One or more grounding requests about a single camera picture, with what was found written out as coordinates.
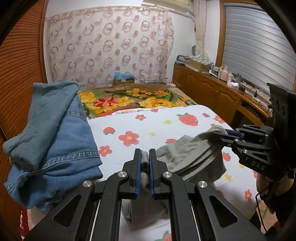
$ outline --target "folded garment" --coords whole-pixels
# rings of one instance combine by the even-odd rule
[[[221,153],[223,146],[209,141],[209,136],[214,131],[227,134],[223,127],[213,126],[194,138],[185,135],[176,142],[157,149],[157,160],[165,162],[168,170],[178,173],[184,181],[197,183],[204,180],[212,184],[226,171]],[[144,151],[140,181],[139,199],[122,200],[122,212],[132,225],[154,222],[169,212],[167,200],[151,198],[148,154]]]
[[[25,208],[36,206],[47,214],[67,191],[85,180],[102,178],[91,128],[76,95],[62,116],[37,170],[25,171],[14,163],[4,184],[11,198]]]
[[[73,100],[79,84],[58,81],[51,84],[34,83],[28,123],[23,132],[3,144],[11,165],[23,170],[37,170],[46,153],[59,122]]]

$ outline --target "window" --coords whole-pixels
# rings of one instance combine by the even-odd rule
[[[224,3],[226,34],[222,65],[269,92],[266,83],[293,89],[296,54],[283,32],[259,6]]]

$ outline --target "metal screw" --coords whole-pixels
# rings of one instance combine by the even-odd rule
[[[201,187],[201,188],[206,188],[207,187],[207,183],[205,181],[199,181],[198,182],[198,185]]]
[[[172,173],[171,172],[164,172],[163,176],[166,178],[170,178],[172,176]]]
[[[124,171],[121,171],[121,172],[118,173],[119,177],[126,177],[126,175],[127,175],[127,173],[124,172]]]
[[[91,181],[87,180],[87,181],[84,181],[83,184],[82,184],[85,188],[89,188],[91,186]]]

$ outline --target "triangular cutout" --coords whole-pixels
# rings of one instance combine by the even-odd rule
[[[237,222],[237,217],[225,207],[216,197],[210,196],[211,204],[214,208],[218,222],[222,228]]]
[[[75,196],[55,217],[53,221],[59,223],[65,227],[69,227],[73,216],[75,214],[76,208],[79,204],[81,196]]]

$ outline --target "human hand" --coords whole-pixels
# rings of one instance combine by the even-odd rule
[[[258,173],[257,181],[256,181],[257,192],[258,193],[261,193],[262,191],[264,191],[265,189],[267,189],[270,182],[272,182],[271,179],[269,179],[266,176]],[[277,189],[275,190],[274,195],[279,196],[281,194],[286,193],[287,191],[290,190],[290,188],[292,187],[293,183],[294,183],[294,179],[289,179],[287,175],[284,176],[279,181],[279,185],[278,185]],[[267,194],[268,194],[268,190],[264,191],[260,195],[263,196],[263,195],[267,195]]]

